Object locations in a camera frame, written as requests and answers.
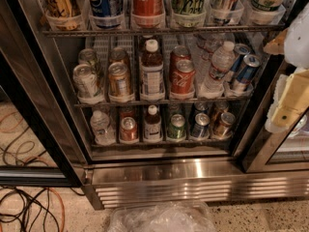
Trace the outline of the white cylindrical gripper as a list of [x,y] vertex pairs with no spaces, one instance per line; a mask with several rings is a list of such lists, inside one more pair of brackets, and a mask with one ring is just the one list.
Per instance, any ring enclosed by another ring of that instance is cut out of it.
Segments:
[[[284,54],[288,29],[281,31],[264,46],[270,55]],[[273,103],[267,113],[265,128],[271,133],[287,131],[309,107],[309,70],[297,68],[290,75],[281,74],[277,80]]]

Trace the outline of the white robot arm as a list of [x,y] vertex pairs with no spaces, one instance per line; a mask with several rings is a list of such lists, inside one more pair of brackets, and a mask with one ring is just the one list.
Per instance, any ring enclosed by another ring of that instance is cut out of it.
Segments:
[[279,76],[265,123],[271,133],[287,131],[309,107],[309,4],[264,46],[264,52],[283,55],[286,63],[295,66],[292,74]]

